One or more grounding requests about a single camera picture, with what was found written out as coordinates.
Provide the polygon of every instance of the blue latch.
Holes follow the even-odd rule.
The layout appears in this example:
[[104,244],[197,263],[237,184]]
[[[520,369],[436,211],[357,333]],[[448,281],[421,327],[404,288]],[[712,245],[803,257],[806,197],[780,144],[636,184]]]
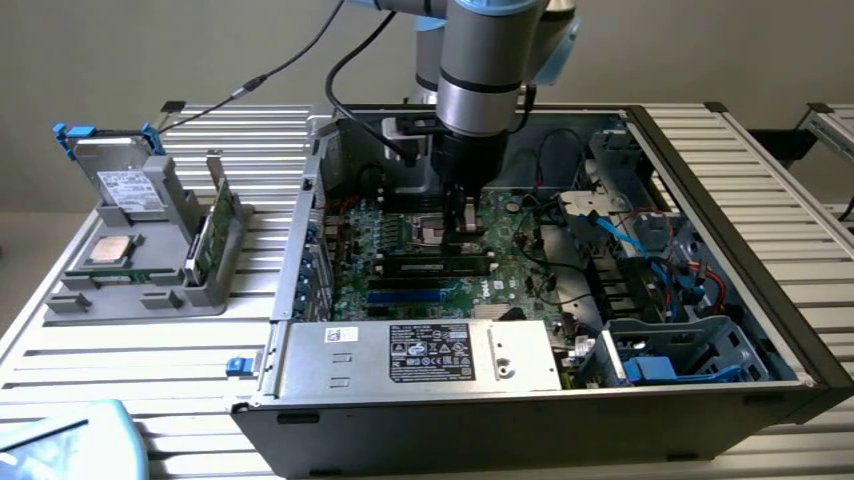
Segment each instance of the blue latch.
[[97,133],[97,129],[90,125],[77,125],[68,129],[68,138],[90,138]]
[[154,155],[165,155],[165,148],[162,148],[162,142],[160,141],[160,132],[154,127],[150,126],[149,123],[142,124],[142,136],[145,140],[148,140],[148,145],[150,145],[150,151]]
[[77,157],[74,157],[74,150],[68,145],[68,136],[65,135],[65,124],[64,123],[57,123],[56,125],[53,125],[53,138],[56,139],[56,143],[58,143],[58,146],[62,147],[62,151],[65,152],[65,156],[70,160],[76,160]]
[[684,383],[727,383],[736,381],[742,367],[730,365],[716,373],[676,375],[667,357],[634,357],[623,362],[625,377],[634,385],[671,385]]
[[244,357],[235,357],[228,360],[225,364],[225,376],[227,377],[251,377],[255,372],[252,366],[255,360]]

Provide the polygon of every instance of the power supply label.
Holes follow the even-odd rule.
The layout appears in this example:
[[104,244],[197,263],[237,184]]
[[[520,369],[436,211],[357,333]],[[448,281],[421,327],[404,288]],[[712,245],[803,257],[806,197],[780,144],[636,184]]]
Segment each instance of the power supply label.
[[116,206],[125,213],[162,211],[157,191],[141,171],[97,172],[97,176]]
[[391,325],[388,377],[395,383],[475,379],[468,324]]

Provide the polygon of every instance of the robotic arm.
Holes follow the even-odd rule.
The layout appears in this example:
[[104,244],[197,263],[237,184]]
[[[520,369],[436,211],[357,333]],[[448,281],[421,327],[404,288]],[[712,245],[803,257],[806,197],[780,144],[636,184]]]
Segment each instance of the robotic arm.
[[429,97],[436,94],[429,162],[444,190],[445,235],[464,236],[476,229],[480,190],[500,172],[521,87],[553,83],[568,58],[575,5],[571,0],[353,1],[419,15],[416,81]]

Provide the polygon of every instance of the aluminum workbench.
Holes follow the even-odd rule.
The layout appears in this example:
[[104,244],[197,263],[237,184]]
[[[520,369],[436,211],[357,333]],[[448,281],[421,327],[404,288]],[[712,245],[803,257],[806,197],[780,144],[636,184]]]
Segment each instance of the aluminum workbench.
[[[851,234],[727,113],[699,104],[646,107],[804,318],[854,372]],[[185,107],[180,116],[200,108]],[[152,478],[276,478],[225,413],[223,396],[248,394],[256,382],[227,380],[224,364],[261,348],[268,338],[308,115],[308,107],[224,107],[168,132],[165,148],[184,186],[198,197],[212,195],[204,155],[221,149],[232,189],[257,211],[228,309],[217,317],[44,326],[42,299],[96,227],[98,217],[89,215],[0,341],[0,431],[82,402],[118,398],[146,441]],[[782,476],[854,478],[854,400],[803,426],[768,428],[712,462],[488,475],[634,480]]]
[[836,150],[854,166],[854,105],[810,103],[796,129],[804,129]]

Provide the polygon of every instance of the white wall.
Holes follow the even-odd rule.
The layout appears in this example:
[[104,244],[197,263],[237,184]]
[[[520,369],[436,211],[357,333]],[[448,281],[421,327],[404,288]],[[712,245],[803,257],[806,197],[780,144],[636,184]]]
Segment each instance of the white wall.
[[[333,0],[0,1],[0,209],[82,211],[93,195],[53,123],[130,128],[164,100],[217,100],[287,58]],[[807,101],[854,102],[850,0],[577,0],[581,35],[543,101],[723,101],[750,126],[790,126]],[[252,103],[323,101],[329,66],[380,14],[344,7],[328,37]],[[400,18],[339,79],[345,101],[399,101],[412,84]],[[824,200],[854,169],[819,159]]]

